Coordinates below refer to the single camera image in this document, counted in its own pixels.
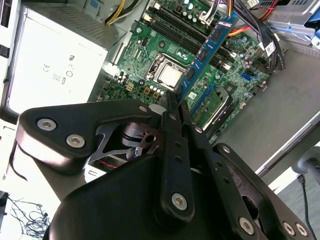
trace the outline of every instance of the silver screw head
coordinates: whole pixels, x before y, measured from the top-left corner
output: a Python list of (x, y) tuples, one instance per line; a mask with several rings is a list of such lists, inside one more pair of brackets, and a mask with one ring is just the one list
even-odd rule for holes
[(181, 211), (186, 210), (188, 207), (186, 198), (178, 192), (175, 192), (174, 194), (172, 194), (171, 200), (173, 205)]
[(45, 131), (52, 131), (57, 127), (55, 121), (48, 118), (42, 118), (36, 124), (40, 129)]
[(201, 129), (200, 127), (195, 126), (194, 128), (195, 128), (195, 130), (196, 130), (198, 133), (202, 133), (202, 129)]
[(169, 113), (169, 117), (172, 119), (172, 120), (177, 120), (176, 116), (172, 113)]
[(77, 134), (72, 134), (66, 138), (66, 143), (70, 147), (73, 147), (75, 149), (80, 149), (85, 145), (86, 142), (82, 136), (77, 135)]
[(230, 149), (227, 146), (223, 146), (222, 149), (226, 152), (226, 153), (230, 153)]
[(305, 237), (308, 236), (307, 231), (305, 230), (305, 228), (304, 228), (302, 225), (300, 225), (299, 223), (296, 223), (295, 225), (296, 225), (296, 228), (299, 230), (299, 232), (300, 232), (303, 236), (305, 236)]
[(146, 109), (144, 106), (139, 106), (139, 109), (140, 109), (141, 111), (143, 111), (143, 112), (147, 112), (147, 111), (148, 111), (148, 109)]
[(253, 235), (255, 233), (255, 229), (252, 226), (251, 222), (249, 222), (249, 220), (245, 217), (242, 216), (239, 218), (239, 224), (247, 234)]
[(295, 230), (292, 228), (292, 226), (290, 226), (289, 223), (284, 221), (283, 226), (284, 226), (284, 229), (288, 232), (288, 234), (290, 234), (292, 236), (296, 235)]

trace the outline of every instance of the blue ram stick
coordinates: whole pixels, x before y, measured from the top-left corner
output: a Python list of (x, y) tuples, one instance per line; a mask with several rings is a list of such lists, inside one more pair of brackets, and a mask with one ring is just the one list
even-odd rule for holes
[(206, 96), (209, 95), (209, 93), (211, 93), (212, 89), (214, 89), (215, 84), (211, 84), (205, 91), (204, 93), (201, 95), (201, 97), (198, 99), (198, 101), (196, 101), (195, 105), (193, 106), (193, 108), (190, 111), (190, 115), (192, 117), (193, 114), (195, 114), (195, 112), (197, 111), (197, 109), (199, 108), (200, 104), (205, 100)]
[(192, 86), (196, 83), (197, 79), (210, 62), (211, 58), (228, 36), (236, 21), (237, 16), (234, 13), (231, 16), (223, 16), (218, 21), (207, 40), (196, 54), (194, 60), (181, 77), (179, 84), (174, 88), (174, 93), (177, 95), (178, 103), (187, 96)]

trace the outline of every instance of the ce marking label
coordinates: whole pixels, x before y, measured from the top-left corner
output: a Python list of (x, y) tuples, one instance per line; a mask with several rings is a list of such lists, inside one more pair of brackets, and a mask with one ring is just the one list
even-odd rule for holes
[(43, 68), (42, 70), (45, 71), (46, 73), (49, 72), (49, 68), (50, 66), (49, 65), (46, 65), (46, 64), (43, 64)]

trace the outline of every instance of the cpu socket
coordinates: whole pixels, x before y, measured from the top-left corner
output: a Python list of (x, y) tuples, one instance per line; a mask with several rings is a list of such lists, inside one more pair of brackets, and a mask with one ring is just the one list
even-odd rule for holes
[(158, 53), (145, 78), (173, 91), (185, 71), (186, 66), (164, 53)]

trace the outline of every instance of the motherboard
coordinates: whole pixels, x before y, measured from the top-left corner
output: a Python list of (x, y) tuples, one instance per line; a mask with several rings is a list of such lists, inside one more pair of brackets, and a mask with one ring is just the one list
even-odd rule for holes
[[(220, 19), (202, 16), (209, 6), (197, 0), (151, 0), (98, 101), (139, 99), (156, 104), (174, 91)], [(225, 38), (185, 100), (192, 121), (212, 143), (245, 107), (267, 88), (267, 56), (244, 33)]]

